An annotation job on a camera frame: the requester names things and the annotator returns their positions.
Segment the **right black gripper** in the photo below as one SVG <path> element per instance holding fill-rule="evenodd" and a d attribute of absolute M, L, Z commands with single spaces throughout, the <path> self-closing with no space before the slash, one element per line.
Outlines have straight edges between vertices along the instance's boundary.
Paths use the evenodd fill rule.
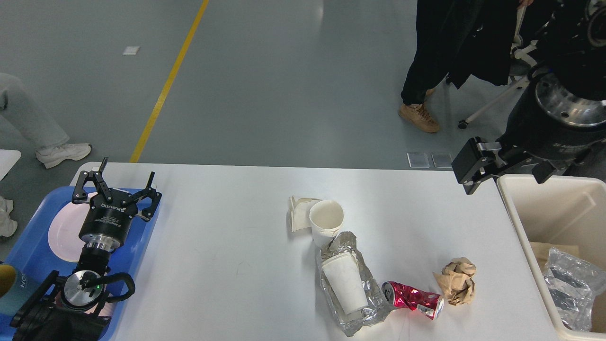
<path fill-rule="evenodd" d="M 580 176 L 605 139 L 605 99 L 584 99 L 553 73 L 535 78 L 511 111 L 497 142 L 470 138 L 452 161 L 457 183 L 472 195 L 485 181 L 534 164 L 538 184 L 554 175 Z"/>

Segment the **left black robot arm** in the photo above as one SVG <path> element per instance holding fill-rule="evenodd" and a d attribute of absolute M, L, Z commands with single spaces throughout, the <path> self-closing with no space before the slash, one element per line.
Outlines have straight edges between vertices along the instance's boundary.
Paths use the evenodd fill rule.
<path fill-rule="evenodd" d="M 108 340 L 149 244 L 162 194 L 112 188 L 107 159 L 43 199 L 5 259 L 15 280 L 1 296 L 3 341 Z"/>

